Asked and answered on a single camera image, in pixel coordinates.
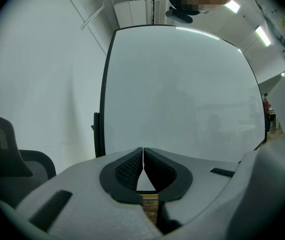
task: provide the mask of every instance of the black chair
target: black chair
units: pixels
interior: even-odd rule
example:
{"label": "black chair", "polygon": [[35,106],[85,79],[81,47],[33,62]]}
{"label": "black chair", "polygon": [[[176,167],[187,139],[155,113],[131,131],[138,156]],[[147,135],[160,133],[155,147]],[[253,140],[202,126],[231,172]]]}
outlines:
{"label": "black chair", "polygon": [[15,208],[54,176],[53,161],[39,151],[19,150],[13,125],[0,117],[0,199]]}

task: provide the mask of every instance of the black mesh chair back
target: black mesh chair back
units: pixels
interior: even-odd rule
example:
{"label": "black mesh chair back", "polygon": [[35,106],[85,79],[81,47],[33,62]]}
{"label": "black mesh chair back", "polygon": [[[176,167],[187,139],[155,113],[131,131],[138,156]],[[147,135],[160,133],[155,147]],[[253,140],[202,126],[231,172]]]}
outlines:
{"label": "black mesh chair back", "polygon": [[54,163],[47,155],[18,149],[13,125],[0,117],[0,199],[15,208],[55,175]]}

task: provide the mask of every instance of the black headrest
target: black headrest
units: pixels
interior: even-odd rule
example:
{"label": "black headrest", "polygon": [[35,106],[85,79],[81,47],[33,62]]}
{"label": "black headrest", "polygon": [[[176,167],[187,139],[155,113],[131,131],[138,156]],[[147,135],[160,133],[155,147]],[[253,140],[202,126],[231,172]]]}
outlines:
{"label": "black headrest", "polygon": [[17,148],[14,127],[0,117],[0,177],[30,177],[33,173],[25,165]]}

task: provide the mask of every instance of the ceiling light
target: ceiling light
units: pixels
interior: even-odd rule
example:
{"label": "ceiling light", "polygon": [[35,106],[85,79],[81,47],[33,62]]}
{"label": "ceiling light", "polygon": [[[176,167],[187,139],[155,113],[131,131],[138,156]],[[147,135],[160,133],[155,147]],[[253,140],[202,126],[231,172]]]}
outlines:
{"label": "ceiling light", "polygon": [[225,4],[230,10],[232,10],[235,14],[238,12],[240,6],[234,0],[231,0],[229,3]]}
{"label": "ceiling light", "polygon": [[264,44],[266,46],[269,46],[271,44],[270,40],[268,39],[268,36],[266,35],[266,33],[264,32],[263,28],[261,26],[259,26],[256,29],[256,32],[258,33],[258,35],[260,36],[260,38],[263,40]]}
{"label": "ceiling light", "polygon": [[194,32],[194,33],[202,34],[202,35],[205,35],[207,37],[210,37],[210,38],[213,38],[213,39],[216,39],[216,40],[220,40],[220,38],[215,36],[215,35],[212,35],[212,34],[209,34],[209,33],[206,33],[206,32],[200,31],[200,30],[197,30],[197,29],[176,26],[176,30],[185,30],[185,31],[189,31],[189,32]]}

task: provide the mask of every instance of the large white screen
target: large white screen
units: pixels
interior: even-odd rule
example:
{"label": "large white screen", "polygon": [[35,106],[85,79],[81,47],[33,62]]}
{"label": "large white screen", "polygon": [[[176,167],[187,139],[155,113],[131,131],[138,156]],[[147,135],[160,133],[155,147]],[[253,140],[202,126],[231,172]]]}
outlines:
{"label": "large white screen", "polygon": [[264,136],[260,91],[235,46],[175,26],[116,32],[104,100],[107,155],[149,147],[239,162]]}

